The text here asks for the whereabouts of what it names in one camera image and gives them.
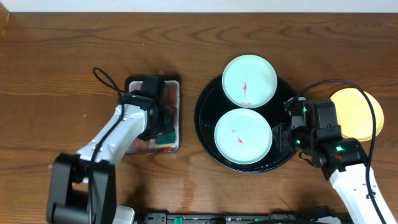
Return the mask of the yellow plate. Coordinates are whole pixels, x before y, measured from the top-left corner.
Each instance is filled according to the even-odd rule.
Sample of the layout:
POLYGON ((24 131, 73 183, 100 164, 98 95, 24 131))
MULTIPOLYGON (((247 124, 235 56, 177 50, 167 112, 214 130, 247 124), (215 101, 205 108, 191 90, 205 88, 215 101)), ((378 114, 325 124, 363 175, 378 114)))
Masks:
POLYGON ((365 97, 355 88, 345 88, 335 92, 330 99, 335 104, 342 136, 360 142, 371 140, 373 118, 365 97))

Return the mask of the green yellow sponge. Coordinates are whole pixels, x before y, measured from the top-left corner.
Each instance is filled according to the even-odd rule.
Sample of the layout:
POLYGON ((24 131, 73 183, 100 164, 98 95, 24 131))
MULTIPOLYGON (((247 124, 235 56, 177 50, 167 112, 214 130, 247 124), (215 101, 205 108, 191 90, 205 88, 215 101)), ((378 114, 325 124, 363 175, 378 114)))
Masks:
POLYGON ((177 136, 175 133, 160 134, 155 140, 155 145, 159 147, 174 145, 176 142, 176 138, 177 136))

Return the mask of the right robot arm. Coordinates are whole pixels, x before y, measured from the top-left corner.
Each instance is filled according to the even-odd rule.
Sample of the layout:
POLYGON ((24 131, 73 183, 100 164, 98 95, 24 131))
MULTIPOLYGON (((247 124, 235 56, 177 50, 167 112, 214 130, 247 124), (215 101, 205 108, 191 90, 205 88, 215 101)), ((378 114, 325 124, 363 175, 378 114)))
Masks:
POLYGON ((336 190, 354 223, 395 223, 377 187, 371 159, 355 138, 344 139, 336 118, 300 119, 272 128, 277 148, 299 151, 307 162, 321 169, 336 190))

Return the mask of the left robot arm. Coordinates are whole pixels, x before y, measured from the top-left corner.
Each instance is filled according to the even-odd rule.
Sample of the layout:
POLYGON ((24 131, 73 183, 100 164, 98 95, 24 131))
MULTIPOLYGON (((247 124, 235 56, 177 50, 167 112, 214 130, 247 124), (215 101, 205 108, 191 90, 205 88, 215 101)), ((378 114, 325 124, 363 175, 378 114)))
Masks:
POLYGON ((48 223, 134 223, 133 208, 116 202, 116 168, 136 139, 153 142, 144 152, 179 146, 180 96, 120 96, 105 127, 76 154, 61 153, 52 167, 48 223))

